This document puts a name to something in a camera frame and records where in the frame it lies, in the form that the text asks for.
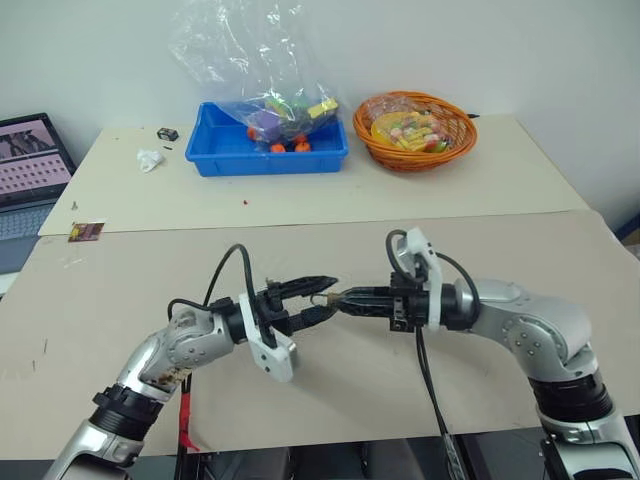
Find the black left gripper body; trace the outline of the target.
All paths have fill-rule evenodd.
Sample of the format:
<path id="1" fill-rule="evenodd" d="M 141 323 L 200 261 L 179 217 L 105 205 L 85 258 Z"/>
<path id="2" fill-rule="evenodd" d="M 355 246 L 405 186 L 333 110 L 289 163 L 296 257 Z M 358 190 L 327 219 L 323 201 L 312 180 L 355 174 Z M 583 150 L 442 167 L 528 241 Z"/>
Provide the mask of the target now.
<path id="1" fill-rule="evenodd" d="M 277 346 L 275 331 L 284 335 L 292 333 L 290 316 L 284 307 L 284 300 L 293 296 L 293 285 L 292 281 L 269 281 L 266 288 L 256 296 L 257 325 L 261 340 L 271 349 Z"/>

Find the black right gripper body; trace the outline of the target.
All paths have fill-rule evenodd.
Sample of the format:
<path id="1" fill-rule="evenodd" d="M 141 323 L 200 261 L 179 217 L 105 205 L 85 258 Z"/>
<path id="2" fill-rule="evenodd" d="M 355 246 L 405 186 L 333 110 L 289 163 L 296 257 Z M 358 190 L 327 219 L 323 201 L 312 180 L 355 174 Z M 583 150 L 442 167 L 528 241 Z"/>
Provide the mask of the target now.
<path id="1" fill-rule="evenodd" d="M 392 332 L 414 332 L 428 324 L 429 292 L 423 283 L 410 281 L 399 273 L 390 277 L 390 294 L 393 300 L 389 326 Z"/>

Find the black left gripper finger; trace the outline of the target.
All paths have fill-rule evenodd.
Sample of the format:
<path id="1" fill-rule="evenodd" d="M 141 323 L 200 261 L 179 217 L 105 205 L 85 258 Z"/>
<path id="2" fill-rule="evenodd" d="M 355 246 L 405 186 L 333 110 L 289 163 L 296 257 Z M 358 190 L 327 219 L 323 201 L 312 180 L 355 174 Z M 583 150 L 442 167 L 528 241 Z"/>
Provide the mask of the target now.
<path id="1" fill-rule="evenodd" d="M 300 311 L 289 318 L 290 335 L 314 327 L 329 320 L 335 314 L 335 309 L 322 305 L 315 305 Z"/>
<path id="2" fill-rule="evenodd" d="M 338 279 L 326 275 L 303 276 L 284 282 L 276 282 L 274 289 L 280 299 L 309 297 L 324 292 L 335 285 Z"/>

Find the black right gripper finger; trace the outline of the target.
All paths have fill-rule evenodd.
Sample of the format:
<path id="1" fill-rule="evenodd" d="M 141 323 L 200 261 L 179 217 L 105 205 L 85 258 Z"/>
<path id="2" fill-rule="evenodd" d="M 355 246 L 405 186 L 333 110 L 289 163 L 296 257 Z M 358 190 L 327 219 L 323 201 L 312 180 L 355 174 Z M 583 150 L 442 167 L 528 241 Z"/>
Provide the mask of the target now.
<path id="1" fill-rule="evenodd" d="M 336 295 L 337 302 L 391 302 L 393 295 L 388 287 L 357 286 Z"/>
<path id="2" fill-rule="evenodd" d="M 339 303 L 339 310 L 342 313 L 356 317 L 392 317 L 393 301 L 383 300 L 378 303 L 361 303 L 343 300 Z"/>

